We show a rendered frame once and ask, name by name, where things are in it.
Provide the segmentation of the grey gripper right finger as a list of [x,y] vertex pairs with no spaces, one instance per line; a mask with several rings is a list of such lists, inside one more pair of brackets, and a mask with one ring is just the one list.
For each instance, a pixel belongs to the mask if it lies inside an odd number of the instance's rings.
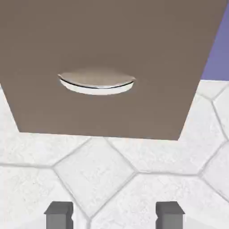
[[183,229],[185,212],[177,201],[156,202],[156,229]]

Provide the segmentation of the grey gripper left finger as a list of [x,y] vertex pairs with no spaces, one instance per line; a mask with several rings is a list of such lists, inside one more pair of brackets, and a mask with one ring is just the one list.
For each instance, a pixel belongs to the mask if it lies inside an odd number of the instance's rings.
[[52,201],[44,214],[46,229],[73,229],[73,202]]

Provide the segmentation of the taupe painted cabinet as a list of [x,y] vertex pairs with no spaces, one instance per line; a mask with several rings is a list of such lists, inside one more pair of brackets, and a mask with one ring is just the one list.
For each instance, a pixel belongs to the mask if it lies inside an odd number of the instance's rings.
[[[227,0],[0,0],[0,84],[19,132],[178,140]],[[132,76],[107,96],[58,75]]]

